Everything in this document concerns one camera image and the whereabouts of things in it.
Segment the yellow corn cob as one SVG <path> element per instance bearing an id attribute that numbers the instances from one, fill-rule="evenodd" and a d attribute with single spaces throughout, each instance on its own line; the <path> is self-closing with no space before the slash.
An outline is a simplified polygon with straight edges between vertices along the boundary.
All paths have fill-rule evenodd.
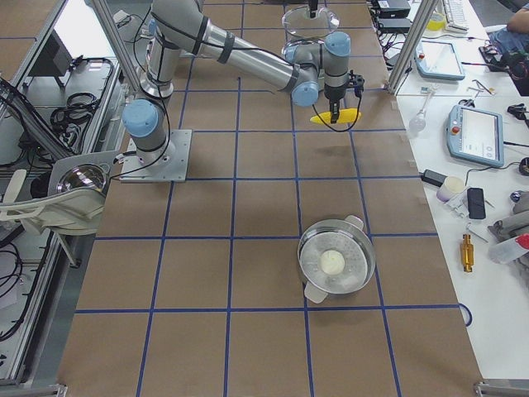
<path id="1" fill-rule="evenodd" d="M 362 112 L 359 112 L 357 108 L 345 108 L 339 111 L 339 116 L 335 121 L 335 124 L 347 124 L 353 123 L 355 120 L 360 120 Z M 310 122 L 315 124 L 332 124 L 331 112 L 317 113 L 315 116 L 310 118 Z"/>

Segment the glass pot lid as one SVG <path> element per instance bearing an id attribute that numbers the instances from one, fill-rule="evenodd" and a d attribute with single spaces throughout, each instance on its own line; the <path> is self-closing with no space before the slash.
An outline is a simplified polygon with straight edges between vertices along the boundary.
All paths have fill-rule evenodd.
<path id="1" fill-rule="evenodd" d="M 295 38 L 322 38 L 337 30 L 340 18 L 327 7 L 312 11 L 309 6 L 302 6 L 284 13 L 282 25 Z"/>

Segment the pale green cooking pot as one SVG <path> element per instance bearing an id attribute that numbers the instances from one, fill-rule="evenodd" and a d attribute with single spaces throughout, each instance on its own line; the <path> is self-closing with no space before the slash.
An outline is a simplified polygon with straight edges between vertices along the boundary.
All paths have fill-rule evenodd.
<path id="1" fill-rule="evenodd" d="M 292 93 L 302 83 L 312 82 L 317 85 L 318 91 L 323 90 L 323 40 L 289 41 L 282 52 L 284 59 L 292 65 L 292 73 L 284 92 Z"/>

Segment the far teach pendant tablet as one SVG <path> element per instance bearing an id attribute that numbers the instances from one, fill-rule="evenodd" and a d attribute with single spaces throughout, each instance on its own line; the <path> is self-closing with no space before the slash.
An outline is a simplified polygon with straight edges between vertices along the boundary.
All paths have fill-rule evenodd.
<path id="1" fill-rule="evenodd" d="M 418 73 L 429 79 L 460 81 L 465 71 L 454 45 L 444 41 L 420 41 L 415 50 Z"/>

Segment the teach pendant tablet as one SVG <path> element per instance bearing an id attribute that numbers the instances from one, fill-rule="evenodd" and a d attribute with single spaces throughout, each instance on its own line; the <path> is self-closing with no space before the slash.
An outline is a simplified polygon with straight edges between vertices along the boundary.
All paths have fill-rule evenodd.
<path id="1" fill-rule="evenodd" d="M 429 79 L 460 81 L 465 71 L 454 45 L 444 41 L 420 41 L 415 50 L 418 73 Z"/>
<path id="2" fill-rule="evenodd" d="M 455 105 L 446 122 L 446 145 L 456 159 L 503 167 L 503 117 L 495 112 Z"/>

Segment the black power adapter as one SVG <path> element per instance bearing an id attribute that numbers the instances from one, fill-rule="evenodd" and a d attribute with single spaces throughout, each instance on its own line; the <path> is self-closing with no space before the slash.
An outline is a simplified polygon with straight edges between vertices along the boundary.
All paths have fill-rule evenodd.
<path id="1" fill-rule="evenodd" d="M 441 187 L 443 183 L 445 182 L 447 176 L 440 174 L 438 172 L 435 172 L 433 170 L 424 170 L 420 173 L 420 178 L 423 182 L 436 186 Z"/>

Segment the yellow tape roll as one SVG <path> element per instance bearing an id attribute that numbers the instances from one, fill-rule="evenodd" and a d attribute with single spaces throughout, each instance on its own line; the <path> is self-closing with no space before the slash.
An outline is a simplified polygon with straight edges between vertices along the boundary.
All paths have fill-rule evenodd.
<path id="1" fill-rule="evenodd" d="M 433 12 L 427 23 L 427 30 L 440 31 L 444 29 L 445 25 L 446 25 L 445 16 L 443 14 Z"/>

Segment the white keyboard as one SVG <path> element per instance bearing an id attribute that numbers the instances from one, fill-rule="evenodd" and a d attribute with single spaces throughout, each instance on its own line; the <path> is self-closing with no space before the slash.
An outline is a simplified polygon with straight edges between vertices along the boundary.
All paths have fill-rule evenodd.
<path id="1" fill-rule="evenodd" d="M 469 25 L 465 17 L 463 2 L 460 0 L 441 0 L 442 11 L 446 18 L 446 30 L 466 33 Z"/>

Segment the white lilac tape roll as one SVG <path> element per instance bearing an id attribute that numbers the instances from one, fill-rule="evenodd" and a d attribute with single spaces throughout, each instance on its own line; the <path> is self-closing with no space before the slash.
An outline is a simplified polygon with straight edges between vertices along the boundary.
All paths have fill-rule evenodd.
<path id="1" fill-rule="evenodd" d="M 436 197 L 443 203 L 448 202 L 465 190 L 465 182 L 455 176 L 447 176 L 436 192 Z"/>

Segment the near teach pendant tablet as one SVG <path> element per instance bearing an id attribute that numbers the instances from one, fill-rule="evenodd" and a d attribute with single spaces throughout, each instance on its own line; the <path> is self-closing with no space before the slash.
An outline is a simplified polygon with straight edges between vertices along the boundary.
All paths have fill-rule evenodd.
<path id="1" fill-rule="evenodd" d="M 503 167 L 503 117 L 495 112 L 455 105 L 446 122 L 446 145 L 456 159 Z"/>

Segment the white steamed bun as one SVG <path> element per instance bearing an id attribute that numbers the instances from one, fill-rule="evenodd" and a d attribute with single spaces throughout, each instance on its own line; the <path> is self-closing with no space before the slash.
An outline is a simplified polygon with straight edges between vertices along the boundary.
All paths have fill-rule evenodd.
<path id="1" fill-rule="evenodd" d="M 345 257 L 336 250 L 324 251 L 320 256 L 319 266 L 327 275 L 339 275 L 346 267 Z"/>

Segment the black smartphone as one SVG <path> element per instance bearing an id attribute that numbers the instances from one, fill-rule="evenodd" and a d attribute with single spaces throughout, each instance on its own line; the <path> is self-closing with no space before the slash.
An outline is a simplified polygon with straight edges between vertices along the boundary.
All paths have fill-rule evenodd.
<path id="1" fill-rule="evenodd" d="M 486 218 L 484 191 L 481 188 L 467 189 L 467 208 L 470 219 L 483 220 Z"/>

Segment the gold brass fitting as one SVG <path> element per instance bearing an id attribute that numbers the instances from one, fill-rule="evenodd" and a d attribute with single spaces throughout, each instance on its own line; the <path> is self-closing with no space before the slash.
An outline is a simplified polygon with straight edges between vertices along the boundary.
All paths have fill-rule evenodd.
<path id="1" fill-rule="evenodd" d="M 462 236 L 460 256 L 464 272 L 471 273 L 474 266 L 474 246 L 471 241 L 471 235 L 468 233 Z"/>

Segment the shiny metal bowl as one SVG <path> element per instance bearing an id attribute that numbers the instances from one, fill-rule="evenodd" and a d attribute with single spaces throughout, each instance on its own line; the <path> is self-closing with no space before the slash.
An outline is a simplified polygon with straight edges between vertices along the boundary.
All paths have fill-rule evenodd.
<path id="1" fill-rule="evenodd" d="M 67 170 L 59 179 L 56 191 L 63 193 L 77 188 L 90 188 L 102 192 L 107 185 L 107 174 L 95 164 L 81 164 Z"/>

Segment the aluminium frame post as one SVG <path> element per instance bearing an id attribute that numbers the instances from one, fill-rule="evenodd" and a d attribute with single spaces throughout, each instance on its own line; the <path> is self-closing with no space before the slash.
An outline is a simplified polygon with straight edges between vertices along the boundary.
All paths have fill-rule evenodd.
<path id="1" fill-rule="evenodd" d="M 403 81 L 406 70 L 409 67 L 410 60 L 414 51 L 426 30 L 427 23 L 437 5 L 436 0 L 423 0 L 419 4 L 412 25 L 400 50 L 398 61 L 389 75 L 387 90 L 389 93 L 396 95 L 400 83 Z"/>

